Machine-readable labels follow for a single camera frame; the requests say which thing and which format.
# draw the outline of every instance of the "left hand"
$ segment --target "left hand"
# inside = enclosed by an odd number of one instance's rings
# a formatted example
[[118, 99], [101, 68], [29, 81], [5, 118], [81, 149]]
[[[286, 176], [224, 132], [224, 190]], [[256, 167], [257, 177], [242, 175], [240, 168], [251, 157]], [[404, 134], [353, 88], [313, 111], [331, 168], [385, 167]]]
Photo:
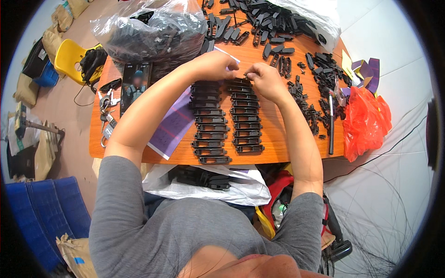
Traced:
[[193, 73], [196, 81], [234, 79], [239, 70], [235, 59], [218, 50], [204, 53], [184, 65]]

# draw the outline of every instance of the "black wire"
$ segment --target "black wire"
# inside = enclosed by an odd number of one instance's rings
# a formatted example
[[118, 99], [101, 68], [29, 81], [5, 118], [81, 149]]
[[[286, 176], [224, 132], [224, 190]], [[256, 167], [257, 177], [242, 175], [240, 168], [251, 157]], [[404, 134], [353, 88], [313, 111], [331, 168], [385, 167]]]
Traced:
[[80, 104], [78, 104], [77, 102], [76, 102], [76, 97], [81, 93], [81, 90], [83, 89], [83, 87], [85, 87], [85, 85], [86, 85], [86, 83], [82, 86], [82, 88], [79, 90], [79, 92], [77, 93], [77, 95], [74, 97], [74, 99], [73, 99], [73, 101], [74, 101], [74, 103], [77, 105], [77, 106], [88, 106], [88, 105], [91, 105], [91, 104], [93, 104], [94, 103], [94, 101], [92, 102], [92, 103], [90, 103], [90, 104], [85, 104], [85, 105], [80, 105]]
[[373, 161], [373, 160], [375, 160], [375, 159], [378, 159], [379, 157], [381, 157], [382, 155], [384, 155], [384, 154], [386, 154], [386, 153], [389, 153], [389, 152], [392, 151], [392, 149], [395, 148], [400, 142], [402, 142], [406, 137], [408, 137], [408, 135], [410, 135], [416, 128], [418, 128], [418, 127], [421, 125], [421, 123], [423, 122], [423, 120], [424, 120], [425, 118], [426, 118], [426, 116], [423, 117], [422, 120], [420, 121], [420, 123], [419, 123], [418, 125], [416, 125], [416, 126], [415, 126], [415, 127], [408, 133], [408, 134], [406, 134], [402, 139], [400, 139], [400, 140], [399, 140], [394, 146], [392, 146], [392, 148], [390, 148], [388, 151], [386, 151], [386, 152], [380, 154], [379, 156], [377, 156], [377, 157], [371, 159], [371, 160], [368, 161], [368, 162], [365, 162], [365, 163], [363, 163], [363, 164], [361, 164], [361, 165], [358, 165], [358, 166], [355, 167], [351, 172], [349, 172], [349, 173], [347, 173], [347, 174], [340, 175], [340, 176], [337, 176], [337, 177], [333, 177], [332, 179], [327, 180], [327, 181], [324, 181], [323, 183], [332, 181], [333, 179], [336, 179], [336, 178], [338, 178], [338, 177], [344, 177], [344, 176], [347, 176], [347, 175], [349, 175], [350, 173], [354, 172], [354, 170], [356, 170], [357, 168], [362, 167], [362, 166], [364, 166], [364, 165], [370, 163], [371, 161]]

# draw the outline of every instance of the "orange table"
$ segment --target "orange table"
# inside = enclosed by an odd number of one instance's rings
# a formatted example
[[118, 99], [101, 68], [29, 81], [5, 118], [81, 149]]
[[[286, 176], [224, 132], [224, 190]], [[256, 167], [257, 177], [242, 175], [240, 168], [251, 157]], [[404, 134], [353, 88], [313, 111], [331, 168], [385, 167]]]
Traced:
[[[215, 1], [215, 4], [212, 8], [215, 15], [218, 15], [219, 10], [221, 8], [228, 8], [228, 4], [220, 4], [218, 1]], [[242, 12], [237, 12], [237, 22], [242, 21], [245, 18], [245, 15]], [[230, 25], [234, 24], [234, 20], [232, 18]], [[241, 26], [241, 33], [244, 31], [250, 31], [251, 25], [245, 24]], [[216, 46], [232, 56], [239, 59], [241, 62], [239, 63], [240, 71], [239, 76], [243, 78], [244, 71], [253, 63], [262, 62], [262, 53], [264, 46], [260, 45], [258, 48], [254, 48], [252, 45], [253, 35], [250, 35], [247, 41], [244, 42], [241, 46], [235, 46], [231, 43], [224, 44], [220, 43]], [[315, 83], [312, 73], [309, 69], [306, 69], [306, 74], [302, 75], [300, 69], [297, 66], [297, 63], [302, 61], [306, 64], [306, 59], [304, 55], [307, 52], [315, 53], [315, 52], [324, 52], [324, 49], [318, 45], [316, 45], [310, 38], [305, 35], [300, 35], [294, 38], [292, 41], [286, 41], [285, 47], [294, 47], [295, 52], [290, 55], [292, 60], [292, 76], [289, 78], [292, 82], [295, 81], [296, 75], [300, 76], [300, 83], [303, 84], [303, 92], [308, 95], [308, 99], [306, 102], [310, 105], [313, 104], [316, 110], [321, 110], [318, 100], [320, 99], [320, 93], [318, 91], [318, 85]], [[343, 42], [340, 40], [337, 48], [334, 50], [333, 58], [337, 61], [337, 64], [341, 65], [341, 50], [346, 48], [344, 47]], [[272, 56], [269, 56], [267, 63], [269, 63], [272, 59]], [[102, 76], [100, 81], [97, 84], [97, 87], [101, 87], [102, 85], [116, 79], [120, 78], [121, 75], [114, 66], [111, 58], [108, 57], [104, 69], [102, 71]], [[341, 81], [341, 87], [346, 87], [346, 84]], [[115, 97], [119, 96], [121, 93], [121, 89], [119, 88], [114, 92]], [[287, 142], [286, 142], [286, 132], [284, 130], [283, 119], [281, 114], [279, 113], [276, 105], [262, 96], [259, 96], [259, 102], [261, 108], [259, 109], [259, 117], [261, 118], [261, 124], [263, 125], [263, 129], [261, 132], [263, 133], [261, 136], [262, 145], [265, 147], [265, 150], [261, 153], [244, 153], [238, 154], [235, 151], [235, 146], [231, 143], [233, 140], [232, 132], [233, 121], [231, 120], [231, 114], [229, 112], [231, 108], [230, 94], [228, 92], [223, 92], [221, 109], [226, 112], [226, 119], [229, 121], [228, 126], [231, 128], [230, 132], [228, 132], [228, 138], [225, 140], [224, 149], [227, 150], [227, 155], [232, 158], [232, 165], [241, 165], [241, 164], [259, 164], [259, 163], [275, 163], [275, 162], [286, 162], [290, 161], [289, 155], [287, 153]], [[119, 105], [115, 106], [116, 111], [112, 113], [112, 116], [119, 121]], [[326, 129], [323, 127], [323, 124], [319, 122], [318, 127], [320, 128], [319, 134], [327, 135]], [[343, 155], [344, 150], [344, 141], [343, 141], [343, 123], [338, 118], [335, 121], [335, 136], [334, 136], [334, 154], [328, 154], [328, 145], [329, 138], [327, 137], [324, 140], [315, 136], [315, 140], [317, 142], [318, 148], [320, 150], [320, 154], [322, 158], [326, 157], [337, 157]], [[142, 156], [142, 162], [146, 163], [161, 163], [161, 164], [182, 164], [182, 165], [196, 165], [198, 164], [198, 158], [193, 154], [193, 148], [190, 145], [190, 142], [194, 140], [194, 134], [196, 132], [195, 125], [192, 125], [190, 129], [187, 131], [173, 154], [171, 155], [169, 160], [162, 158], [159, 154], [154, 152], [151, 148], [146, 147]], [[102, 158], [104, 155], [104, 148], [101, 147], [100, 140], [102, 138], [101, 133], [101, 120], [100, 120], [100, 112], [99, 112], [99, 99], [96, 97], [93, 106], [93, 113], [91, 116], [91, 128], [90, 128], [90, 138], [89, 138], [89, 153], [92, 157]]]

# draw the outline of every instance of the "chair backrest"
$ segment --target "chair backrest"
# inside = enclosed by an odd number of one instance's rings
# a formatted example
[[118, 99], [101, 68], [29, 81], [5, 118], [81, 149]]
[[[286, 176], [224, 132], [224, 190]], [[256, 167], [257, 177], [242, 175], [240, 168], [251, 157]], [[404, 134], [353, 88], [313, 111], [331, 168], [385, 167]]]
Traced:
[[85, 56], [87, 49], [79, 46], [75, 41], [66, 39], [64, 40], [59, 49], [57, 50], [56, 58], [54, 60], [54, 68], [77, 83], [83, 85], [79, 63]]

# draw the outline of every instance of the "red plastic bag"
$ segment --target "red plastic bag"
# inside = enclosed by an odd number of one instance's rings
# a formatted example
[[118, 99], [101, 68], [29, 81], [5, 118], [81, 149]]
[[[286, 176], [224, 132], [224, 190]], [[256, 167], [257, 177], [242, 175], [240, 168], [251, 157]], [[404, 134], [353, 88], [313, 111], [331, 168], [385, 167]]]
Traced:
[[351, 87], [345, 108], [344, 157], [353, 162], [369, 149], [379, 149], [392, 128], [391, 111], [381, 96], [375, 98], [365, 87]]

